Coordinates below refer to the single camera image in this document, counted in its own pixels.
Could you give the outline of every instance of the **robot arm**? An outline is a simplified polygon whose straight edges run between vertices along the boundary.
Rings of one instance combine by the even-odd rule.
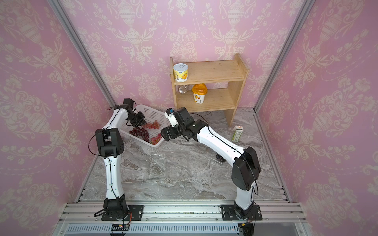
[[[109,122],[100,130],[96,130],[96,141],[100,155],[104,158],[106,169],[106,199],[102,220],[123,219],[129,210],[121,183],[120,162],[124,151],[124,143],[119,133],[125,120],[133,127],[145,125],[144,115],[133,110],[134,101],[124,99],[122,105],[115,105]]]
[[[253,189],[261,172],[256,151],[251,147],[244,149],[230,142],[202,120],[194,121],[184,107],[176,111],[167,109],[165,116],[171,122],[171,126],[161,131],[161,136],[166,141],[181,135],[186,140],[193,138],[213,149],[231,165],[231,179],[237,186],[235,213],[239,219],[247,219],[252,214]]]

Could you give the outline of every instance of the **wooden shelf board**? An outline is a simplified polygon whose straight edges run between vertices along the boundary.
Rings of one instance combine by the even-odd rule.
[[[235,104],[227,88],[209,89],[203,104],[194,101],[191,91],[184,94],[176,93],[176,99],[176,108],[184,106],[188,112],[235,109]]]
[[[245,77],[234,60],[187,62],[186,64],[189,67],[188,80],[175,81],[175,85],[241,81]]]

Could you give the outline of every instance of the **wooden shelf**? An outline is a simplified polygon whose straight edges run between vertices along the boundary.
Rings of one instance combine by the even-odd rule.
[[[173,74],[173,58],[170,58],[170,79],[175,108],[185,107],[189,112],[223,110],[231,127],[237,106],[242,96],[249,69],[239,54],[233,60],[187,63],[188,80],[177,82]],[[176,85],[228,82],[227,88],[209,89],[203,104],[194,101],[192,91],[176,92]]]
[[[216,83],[244,80],[234,60],[212,62],[187,62],[189,78],[185,82],[175,81],[175,85]]]
[[[227,88],[209,89],[203,104],[194,101],[193,93],[176,93],[176,99],[177,108],[184,106],[188,112],[235,109],[235,103]]]

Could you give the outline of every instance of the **black cable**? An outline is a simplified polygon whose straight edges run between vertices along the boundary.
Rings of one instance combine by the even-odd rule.
[[[115,106],[116,106],[116,105],[111,106],[111,107],[108,107],[108,111],[111,110],[111,109],[113,109]]]
[[[114,197],[115,198],[117,198],[117,196],[116,196],[116,194],[115,194],[115,192],[114,192],[114,189],[113,189],[113,181],[112,181],[112,165],[111,165],[111,161],[110,161],[110,159],[109,159],[109,157],[106,157],[108,160],[109,160],[109,170],[110,170],[110,187],[112,188],[112,192],[113,192],[113,194],[114,194]],[[122,211],[122,228],[123,228],[123,230],[122,230],[122,233],[124,232],[124,230],[125,230],[125,216],[124,216],[124,214],[123,214],[123,211],[124,211],[124,209],[123,209],[123,206],[122,206],[122,204],[121,204],[121,211]]]
[[[126,126],[133,126],[133,125],[128,125],[127,123],[129,122],[128,119],[126,119]]]
[[[253,201],[255,203],[255,222],[253,222],[253,230],[255,229],[255,225],[256,225],[256,217],[257,217],[257,204],[255,201]]]
[[[204,119],[204,120],[206,121],[206,123],[208,124],[208,130],[209,130],[209,132],[210,132],[214,137],[216,137],[217,139],[219,139],[220,141],[222,141],[224,144],[226,144],[227,146],[229,146],[229,147],[232,148],[233,150],[237,151],[237,152],[238,152],[238,153],[244,158],[244,160],[245,160],[245,162],[247,163],[249,169],[251,170],[251,173],[252,173],[252,176],[253,176],[253,180],[254,180],[255,183],[256,183],[257,193],[256,193],[256,191],[255,191],[255,188],[253,188],[253,191],[254,191],[255,195],[258,196],[258,195],[259,195],[259,187],[257,186],[257,182],[256,182],[255,175],[253,174],[252,168],[251,168],[251,166],[249,165],[247,159],[246,159],[246,158],[245,158],[245,157],[244,157],[244,156],[243,156],[238,150],[236,150],[236,149],[233,148],[232,146],[228,145],[226,142],[224,142],[223,140],[221,140],[219,137],[215,136],[215,135],[210,131],[210,129],[209,129],[209,122],[208,122],[203,116],[201,116],[201,115],[199,115],[199,114],[197,114],[197,113],[189,113],[189,114],[194,114],[194,115],[198,115],[198,116],[202,117],[202,119]]]
[[[102,215],[104,213],[104,209],[102,209],[102,210],[99,210],[98,212],[96,212],[93,216],[94,217],[97,217],[97,216],[100,216],[100,215]]]
[[[89,150],[89,152],[92,153],[93,155],[103,157],[102,155],[94,154],[94,153],[91,151],[91,149],[89,148],[89,145],[90,145],[92,139],[96,136],[96,134],[98,134],[99,132],[102,132],[103,130],[109,128],[109,126],[106,127],[106,128],[103,128],[103,129],[101,129],[100,131],[98,131],[97,133],[95,133],[95,134],[92,136],[92,138],[89,140],[89,142],[88,142],[88,150]]]

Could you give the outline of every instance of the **white plastic basket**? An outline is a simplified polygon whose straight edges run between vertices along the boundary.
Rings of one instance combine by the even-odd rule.
[[[151,140],[152,137],[156,137],[156,135],[161,133],[161,129],[171,125],[169,120],[164,116],[164,112],[158,111],[156,109],[150,108],[150,107],[142,105],[142,104],[136,106],[135,113],[138,113],[139,111],[141,111],[143,113],[144,120],[146,122],[153,123],[155,120],[157,120],[160,124],[159,130],[158,129],[147,129],[150,140]],[[134,139],[141,141],[142,143],[145,143],[145,144],[147,144],[151,147],[155,147],[155,148],[159,147],[164,140],[164,138],[161,138],[157,144],[147,143],[146,141],[144,141],[144,140],[142,140],[138,137],[135,137],[134,135],[131,135],[129,133],[129,131],[132,130],[133,128],[134,127],[132,127],[132,126],[127,126],[126,122],[124,122],[123,125],[122,125],[121,133],[129,135],[130,137],[133,137]]]

